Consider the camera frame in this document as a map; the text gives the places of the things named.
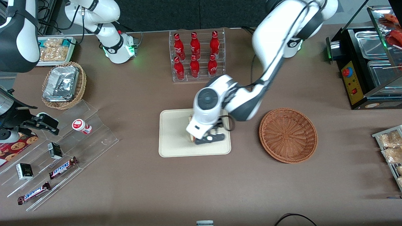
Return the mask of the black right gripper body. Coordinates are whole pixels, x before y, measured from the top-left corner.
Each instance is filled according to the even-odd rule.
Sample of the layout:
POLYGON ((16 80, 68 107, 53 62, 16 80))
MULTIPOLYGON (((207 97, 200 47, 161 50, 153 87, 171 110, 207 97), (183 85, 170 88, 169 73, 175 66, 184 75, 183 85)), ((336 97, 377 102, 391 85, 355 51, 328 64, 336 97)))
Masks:
POLYGON ((19 126, 30 119, 28 109, 18 110, 22 107, 14 98, 1 94, 1 143, 15 143, 20 139, 19 126))

